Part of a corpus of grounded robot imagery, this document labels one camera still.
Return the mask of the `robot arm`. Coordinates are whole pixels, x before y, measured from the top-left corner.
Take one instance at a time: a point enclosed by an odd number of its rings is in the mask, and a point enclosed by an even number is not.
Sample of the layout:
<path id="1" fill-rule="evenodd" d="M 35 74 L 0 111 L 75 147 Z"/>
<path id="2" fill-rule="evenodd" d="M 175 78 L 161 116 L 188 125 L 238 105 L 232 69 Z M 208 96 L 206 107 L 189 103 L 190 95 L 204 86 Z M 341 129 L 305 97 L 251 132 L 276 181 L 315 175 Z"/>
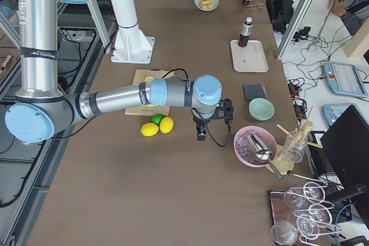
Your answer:
<path id="1" fill-rule="evenodd" d="M 88 0 L 18 0 L 22 85 L 5 113 L 6 127 L 17 139 L 38 143 L 83 120 L 106 113 L 155 104 L 190 108 L 203 140 L 211 120 L 233 120 L 231 100 L 221 98 L 212 75 L 195 81 L 159 78 L 106 92 L 64 94 L 58 88 L 57 4 Z"/>

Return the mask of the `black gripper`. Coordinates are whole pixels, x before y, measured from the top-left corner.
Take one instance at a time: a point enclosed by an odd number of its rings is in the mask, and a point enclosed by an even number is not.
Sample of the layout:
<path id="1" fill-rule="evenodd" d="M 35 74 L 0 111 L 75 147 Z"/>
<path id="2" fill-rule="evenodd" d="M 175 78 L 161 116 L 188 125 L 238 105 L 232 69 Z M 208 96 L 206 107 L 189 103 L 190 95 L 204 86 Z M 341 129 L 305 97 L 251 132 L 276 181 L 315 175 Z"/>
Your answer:
<path id="1" fill-rule="evenodd" d="M 200 111 L 199 108 L 192 108 L 193 121 L 196 123 L 197 140 L 206 139 L 206 127 L 212 120 L 224 120 L 224 123 L 231 129 L 233 122 L 234 108 L 230 99 L 220 100 L 215 106 L 210 108 L 210 112 Z"/>

